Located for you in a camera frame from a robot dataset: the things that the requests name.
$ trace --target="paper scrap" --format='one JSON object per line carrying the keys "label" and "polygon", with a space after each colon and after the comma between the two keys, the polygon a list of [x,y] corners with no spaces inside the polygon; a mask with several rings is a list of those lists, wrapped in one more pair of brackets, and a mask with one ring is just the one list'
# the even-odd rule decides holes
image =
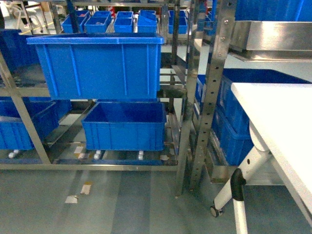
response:
{"label": "paper scrap", "polygon": [[166,155],[161,155],[160,156],[160,160],[167,161],[168,159],[169,159],[169,157],[166,156]]}
{"label": "paper scrap", "polygon": [[89,154],[79,154],[78,159],[87,159]]}
{"label": "paper scrap", "polygon": [[89,195],[91,189],[92,182],[85,182],[82,186],[80,194]]}
{"label": "paper scrap", "polygon": [[83,151],[83,148],[84,148],[83,146],[77,146],[74,154],[80,154]]}
{"label": "paper scrap", "polygon": [[77,195],[70,195],[66,198],[65,203],[78,203],[78,196]]}

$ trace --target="gray floor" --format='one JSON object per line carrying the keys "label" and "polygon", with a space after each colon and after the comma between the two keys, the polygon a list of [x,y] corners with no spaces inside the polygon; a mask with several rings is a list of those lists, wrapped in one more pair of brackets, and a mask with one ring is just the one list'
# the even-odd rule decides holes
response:
{"label": "gray floor", "polygon": [[[9,20],[7,28],[13,26]],[[179,55],[184,53],[180,47]],[[243,63],[229,57],[226,67],[274,68],[312,80],[309,63]],[[93,184],[91,192],[79,195],[86,181]],[[171,172],[0,171],[0,234],[235,233],[231,202],[220,218],[210,215],[221,184],[211,184],[204,172],[198,191],[185,190],[175,199],[174,183]],[[69,195],[78,195],[78,203],[65,204]],[[285,187],[247,186],[245,195],[250,233],[311,233]]]}

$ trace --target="metal shelf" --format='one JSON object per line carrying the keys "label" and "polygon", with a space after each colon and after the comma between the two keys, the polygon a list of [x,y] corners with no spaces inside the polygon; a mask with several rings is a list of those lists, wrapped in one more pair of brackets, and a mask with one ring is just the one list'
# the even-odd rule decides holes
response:
{"label": "metal shelf", "polygon": [[230,54],[242,61],[312,62],[311,33],[312,22],[236,21]]}

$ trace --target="blue storage bin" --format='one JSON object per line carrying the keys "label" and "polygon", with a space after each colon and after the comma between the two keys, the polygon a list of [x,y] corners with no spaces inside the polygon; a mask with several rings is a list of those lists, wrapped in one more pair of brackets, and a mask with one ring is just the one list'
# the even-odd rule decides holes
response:
{"label": "blue storage bin", "polygon": [[224,69],[217,104],[234,130],[240,134],[249,133],[249,118],[231,91],[231,84],[239,83],[287,83],[309,84],[282,72],[266,69]]}
{"label": "blue storage bin", "polygon": [[142,13],[148,13],[148,14],[156,15],[156,11],[150,11],[150,10],[140,10],[140,15],[141,15]]}
{"label": "blue storage bin", "polygon": [[90,17],[90,11],[84,10],[84,11],[76,11],[77,17]]}
{"label": "blue storage bin", "polygon": [[150,13],[143,15],[138,16],[137,31],[139,33],[155,33],[157,31],[156,16]]}
{"label": "blue storage bin", "polygon": [[36,45],[52,99],[156,98],[163,42],[152,33],[28,39]]}
{"label": "blue storage bin", "polygon": [[114,23],[115,33],[131,33],[133,32],[132,18],[117,18]]}
{"label": "blue storage bin", "polygon": [[[175,11],[173,11],[173,10],[168,11],[168,14],[169,14],[170,18],[175,17]],[[185,11],[180,10],[180,17],[186,17],[187,18],[188,16],[186,15]]]}
{"label": "blue storage bin", "polygon": [[[88,20],[88,18],[88,15],[86,17],[77,17],[79,30],[81,33],[84,32],[84,24]],[[72,21],[70,20],[69,16],[67,16],[65,21],[62,23],[62,27],[65,33],[73,33]]]}
{"label": "blue storage bin", "polygon": [[238,0],[236,20],[312,21],[312,0]]}
{"label": "blue storage bin", "polygon": [[[41,140],[59,126],[56,104],[25,102]],[[12,101],[0,101],[0,149],[30,150],[34,145]]]}
{"label": "blue storage bin", "polygon": [[108,18],[103,17],[91,17],[89,18],[84,27],[86,28],[87,33],[106,33]]}
{"label": "blue storage bin", "polygon": [[35,46],[28,45],[26,41],[34,36],[19,35],[20,32],[16,29],[0,29],[0,50],[10,72],[39,63]]}
{"label": "blue storage bin", "polygon": [[139,98],[139,99],[98,99],[97,102],[157,102],[159,98]]}
{"label": "blue storage bin", "polygon": [[[186,34],[187,31],[187,20],[185,17],[179,18],[179,34]],[[169,18],[169,33],[172,34],[174,32],[174,18]]]}
{"label": "blue storage bin", "polygon": [[109,22],[112,20],[112,15],[110,11],[95,11],[92,17],[108,18]]}
{"label": "blue storage bin", "polygon": [[[30,101],[52,101],[50,97],[27,97]],[[54,100],[56,103],[56,113],[58,115],[58,120],[63,118],[68,112],[72,110],[72,103],[70,100]]]}
{"label": "blue storage bin", "polygon": [[163,103],[98,102],[81,122],[88,150],[164,148]]}
{"label": "blue storage bin", "polygon": [[133,11],[118,11],[116,18],[133,18]]}
{"label": "blue storage bin", "polygon": [[238,166],[254,146],[249,134],[238,134],[234,131],[218,107],[215,109],[212,129],[230,166]]}

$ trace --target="perforated metal post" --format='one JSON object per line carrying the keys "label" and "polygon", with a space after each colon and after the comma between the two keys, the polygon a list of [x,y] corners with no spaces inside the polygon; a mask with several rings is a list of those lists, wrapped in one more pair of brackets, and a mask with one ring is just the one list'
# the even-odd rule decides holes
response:
{"label": "perforated metal post", "polygon": [[235,22],[236,0],[221,0],[217,18],[216,35],[212,37],[206,71],[206,96],[203,111],[199,117],[199,130],[196,139],[196,150],[191,174],[190,189],[194,189],[201,176],[206,154],[215,104],[220,87],[225,59],[231,42]]}

